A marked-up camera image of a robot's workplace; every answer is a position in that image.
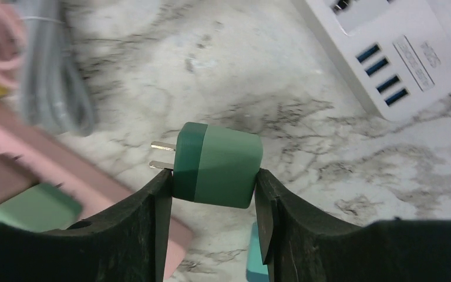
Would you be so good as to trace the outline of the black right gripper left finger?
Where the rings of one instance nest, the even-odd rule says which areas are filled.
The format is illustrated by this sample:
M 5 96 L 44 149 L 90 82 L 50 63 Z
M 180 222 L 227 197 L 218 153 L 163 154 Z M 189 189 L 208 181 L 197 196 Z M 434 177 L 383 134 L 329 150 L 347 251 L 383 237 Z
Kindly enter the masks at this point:
M 65 230 L 0 223 L 0 281 L 162 281 L 171 213 L 170 170 Z

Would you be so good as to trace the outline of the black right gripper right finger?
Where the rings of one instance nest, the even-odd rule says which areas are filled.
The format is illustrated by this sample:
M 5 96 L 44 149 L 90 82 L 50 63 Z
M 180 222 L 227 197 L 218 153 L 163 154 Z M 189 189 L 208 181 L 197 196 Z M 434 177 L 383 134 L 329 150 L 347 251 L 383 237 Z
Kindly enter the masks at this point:
M 271 281 L 451 281 L 451 220 L 340 220 L 288 190 L 270 171 L 256 178 L 262 262 Z

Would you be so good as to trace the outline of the teal plug adapter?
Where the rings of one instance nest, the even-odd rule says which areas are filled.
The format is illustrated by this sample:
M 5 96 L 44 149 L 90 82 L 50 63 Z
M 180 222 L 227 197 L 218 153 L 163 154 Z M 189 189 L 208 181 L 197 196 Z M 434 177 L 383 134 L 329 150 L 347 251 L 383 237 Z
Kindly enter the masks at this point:
M 268 267 L 263 265 L 258 237 L 258 226 L 255 221 L 251 228 L 250 243 L 246 264 L 246 279 L 248 282 L 269 282 Z

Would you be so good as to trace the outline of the green plug adapter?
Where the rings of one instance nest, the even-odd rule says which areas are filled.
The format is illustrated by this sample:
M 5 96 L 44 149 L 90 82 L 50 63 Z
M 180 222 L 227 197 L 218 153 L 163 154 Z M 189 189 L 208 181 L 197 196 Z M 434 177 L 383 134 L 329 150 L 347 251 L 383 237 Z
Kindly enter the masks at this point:
M 34 232 L 66 229 L 77 222 L 82 205 L 58 187 L 40 183 L 0 204 L 0 222 Z
M 153 168 L 172 170 L 173 197 L 215 206 L 249 207 L 264 151 L 259 136 L 187 122 L 175 144 L 154 141 L 151 147 L 175 153 L 173 163 L 149 163 Z

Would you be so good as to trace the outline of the pink long power strip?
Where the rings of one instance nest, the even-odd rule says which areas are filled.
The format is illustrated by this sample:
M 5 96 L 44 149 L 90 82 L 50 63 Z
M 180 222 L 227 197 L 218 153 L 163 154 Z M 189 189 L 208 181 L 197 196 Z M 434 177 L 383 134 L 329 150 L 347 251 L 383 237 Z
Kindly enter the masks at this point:
M 0 103 L 0 155 L 4 154 L 42 180 L 57 185 L 83 207 L 87 219 L 132 195 L 133 191 L 73 153 L 41 130 L 26 126 Z M 183 261 L 192 231 L 170 214 L 163 280 Z

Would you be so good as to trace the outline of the white power strip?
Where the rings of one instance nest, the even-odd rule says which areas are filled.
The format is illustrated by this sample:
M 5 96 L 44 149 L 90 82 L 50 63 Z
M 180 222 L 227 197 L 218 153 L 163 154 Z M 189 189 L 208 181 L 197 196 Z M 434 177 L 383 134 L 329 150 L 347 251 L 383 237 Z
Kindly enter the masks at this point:
M 451 92 L 451 39 L 426 1 L 294 1 L 370 114 L 398 121 Z

